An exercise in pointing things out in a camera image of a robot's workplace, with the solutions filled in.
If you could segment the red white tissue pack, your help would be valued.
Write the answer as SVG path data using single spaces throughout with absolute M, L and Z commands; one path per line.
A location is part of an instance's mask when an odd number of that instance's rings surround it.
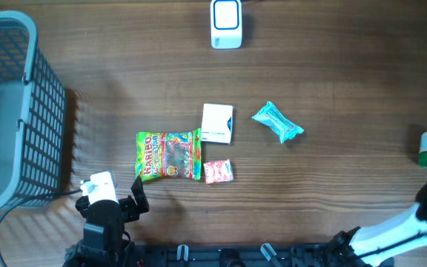
M 233 169 L 229 159 L 206 162 L 203 167 L 207 185 L 234 180 Z

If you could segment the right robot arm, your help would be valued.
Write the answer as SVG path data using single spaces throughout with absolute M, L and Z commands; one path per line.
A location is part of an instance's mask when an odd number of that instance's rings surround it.
M 326 266 L 386 266 L 387 260 L 427 246 L 427 183 L 415 204 L 378 225 L 340 232 L 326 247 Z

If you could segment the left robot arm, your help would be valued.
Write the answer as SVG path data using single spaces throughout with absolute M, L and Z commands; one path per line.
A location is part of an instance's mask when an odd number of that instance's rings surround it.
M 149 211 L 142 178 L 131 186 L 132 194 L 118 199 L 113 173 L 104 171 L 83 181 L 76 209 L 85 218 L 82 239 L 68 252 L 66 266 L 141 266 L 135 244 L 125 224 Z

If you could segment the Haribo gummy candy bag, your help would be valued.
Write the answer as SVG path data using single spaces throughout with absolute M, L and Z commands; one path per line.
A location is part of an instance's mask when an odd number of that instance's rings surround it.
M 138 132 L 136 175 L 142 181 L 160 177 L 200 180 L 202 174 L 202 131 Z

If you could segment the teal tissue pack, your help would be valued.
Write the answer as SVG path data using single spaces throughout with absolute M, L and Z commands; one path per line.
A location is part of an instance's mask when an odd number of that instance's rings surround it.
M 268 126 L 278 135 L 281 144 L 304 133 L 304 129 L 287 119 L 273 102 L 267 102 L 252 119 Z

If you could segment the white blue carton box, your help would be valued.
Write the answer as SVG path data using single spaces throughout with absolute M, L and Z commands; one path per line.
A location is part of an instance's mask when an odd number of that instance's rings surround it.
M 203 105 L 202 141 L 230 144 L 233 127 L 233 105 Z

